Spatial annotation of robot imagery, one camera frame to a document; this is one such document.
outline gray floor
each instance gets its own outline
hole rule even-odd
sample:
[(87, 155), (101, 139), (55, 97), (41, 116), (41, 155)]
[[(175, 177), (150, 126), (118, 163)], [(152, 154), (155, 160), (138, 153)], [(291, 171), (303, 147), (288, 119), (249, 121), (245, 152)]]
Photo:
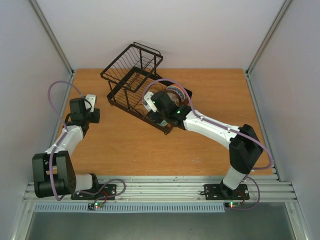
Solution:
[(291, 240), (284, 203), (225, 213), (34, 213), (27, 240)]

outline rack handle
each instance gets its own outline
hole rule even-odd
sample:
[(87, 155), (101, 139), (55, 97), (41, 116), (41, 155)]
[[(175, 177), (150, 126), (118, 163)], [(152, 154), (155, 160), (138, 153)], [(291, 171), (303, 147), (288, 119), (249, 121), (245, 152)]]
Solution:
[(154, 48), (152, 48), (152, 47), (149, 47), (149, 46), (143, 45), (143, 44), (141, 44), (141, 43), (139, 43), (139, 42), (136, 42), (136, 41), (134, 41), (134, 42), (133, 42), (133, 44), (134, 44), (134, 45), (137, 45), (137, 44), (138, 44), (138, 45), (143, 46), (143, 47), (145, 47), (145, 48), (151, 49), (151, 50), (153, 50), (153, 51), (158, 52), (158, 53), (159, 53), (159, 55), (161, 55), (161, 52), (159, 52), (158, 50), (156, 50), (156, 49), (154, 49)]

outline mounting plate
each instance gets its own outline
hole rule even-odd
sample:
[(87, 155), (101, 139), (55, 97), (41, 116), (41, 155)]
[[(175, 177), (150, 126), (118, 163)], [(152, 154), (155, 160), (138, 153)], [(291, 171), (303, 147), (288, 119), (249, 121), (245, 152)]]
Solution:
[(205, 184), (204, 185), (204, 192), (205, 200), (242, 200), (243, 197), (237, 193), (237, 191), (243, 193), (244, 199), (249, 200), (249, 191), (246, 184), (240, 184), (235, 191), (233, 191), (232, 196), (230, 199), (226, 199), (220, 189), (220, 184)]
[[(102, 191), (105, 191), (108, 196), (114, 195), (117, 193), (117, 185), (116, 184), (107, 184), (103, 188)], [(98, 193), (97, 195), (89, 195), (85, 193), (72, 194), (71, 200), (95, 200), (100, 197), (106, 196), (103, 192)], [(115, 200), (115, 197), (108, 197), (108, 200)]]

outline wooden surface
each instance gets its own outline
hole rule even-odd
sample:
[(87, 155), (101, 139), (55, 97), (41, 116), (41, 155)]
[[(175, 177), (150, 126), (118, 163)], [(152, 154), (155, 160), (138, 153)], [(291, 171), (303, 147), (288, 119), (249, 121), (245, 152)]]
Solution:
[[(89, 126), (85, 138), (72, 154), (78, 174), (225, 175), (229, 152), (217, 142), (195, 132), (174, 128), (164, 135), (142, 120), (111, 106), (108, 82), (102, 69), (78, 69), (74, 84), (84, 94), (97, 95), (100, 123)], [(182, 83), (193, 92), (195, 109), (221, 122), (251, 125), (260, 140), (260, 127), (242, 69), (159, 69), (158, 74)], [(78, 98), (71, 90), (70, 98)], [(264, 152), (257, 167), (268, 165)], [(271, 170), (254, 174), (271, 174)]]

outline black dish rack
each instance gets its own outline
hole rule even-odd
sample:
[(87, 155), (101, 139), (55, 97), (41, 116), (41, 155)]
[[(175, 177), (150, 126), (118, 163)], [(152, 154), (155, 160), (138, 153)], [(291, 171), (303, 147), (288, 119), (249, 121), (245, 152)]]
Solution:
[[(157, 67), (163, 60), (158, 50), (134, 42), (119, 54), (102, 72), (101, 77), (108, 81), (110, 93), (106, 96), (109, 103), (129, 114), (145, 121), (155, 128), (170, 133), (170, 125), (160, 126), (152, 122), (148, 117), (148, 111), (142, 104), (142, 93), (146, 86), (154, 80), (162, 79), (157, 74)], [(169, 81), (161, 81), (153, 84), (149, 91), (157, 92), (165, 90), (172, 85)], [(189, 96), (192, 92), (186, 89)]]

